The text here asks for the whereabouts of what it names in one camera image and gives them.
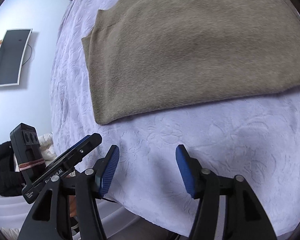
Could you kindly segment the olive brown knit sweater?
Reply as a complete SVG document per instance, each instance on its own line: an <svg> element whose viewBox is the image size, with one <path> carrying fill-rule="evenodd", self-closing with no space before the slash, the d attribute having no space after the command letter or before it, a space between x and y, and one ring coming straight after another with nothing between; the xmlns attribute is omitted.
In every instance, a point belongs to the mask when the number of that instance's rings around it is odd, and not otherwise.
<svg viewBox="0 0 300 240"><path fill-rule="evenodd" d="M290 0L118 0L82 44L100 125L300 86Z"/></svg>

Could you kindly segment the lavender embossed bedspread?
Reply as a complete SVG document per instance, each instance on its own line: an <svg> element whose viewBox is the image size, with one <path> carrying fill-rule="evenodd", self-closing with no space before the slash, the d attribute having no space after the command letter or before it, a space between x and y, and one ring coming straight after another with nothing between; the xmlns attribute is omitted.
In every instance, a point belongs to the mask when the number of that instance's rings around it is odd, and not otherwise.
<svg viewBox="0 0 300 240"><path fill-rule="evenodd" d="M102 144L77 165L92 168L117 145L107 199L188 236L199 204L199 176L248 183L277 235L300 223L300 87L275 95L157 111L98 125L82 38L97 11L118 0L70 0L57 38L50 83L53 143L63 153L83 137Z"/></svg>

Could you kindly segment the wall mounted curved monitor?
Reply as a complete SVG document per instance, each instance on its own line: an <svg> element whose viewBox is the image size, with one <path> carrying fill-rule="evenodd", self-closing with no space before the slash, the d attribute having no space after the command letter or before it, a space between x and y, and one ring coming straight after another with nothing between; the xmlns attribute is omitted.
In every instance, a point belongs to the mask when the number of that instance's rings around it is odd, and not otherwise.
<svg viewBox="0 0 300 240"><path fill-rule="evenodd" d="M32 29L7 30L0 45L0 87L19 85Z"/></svg>

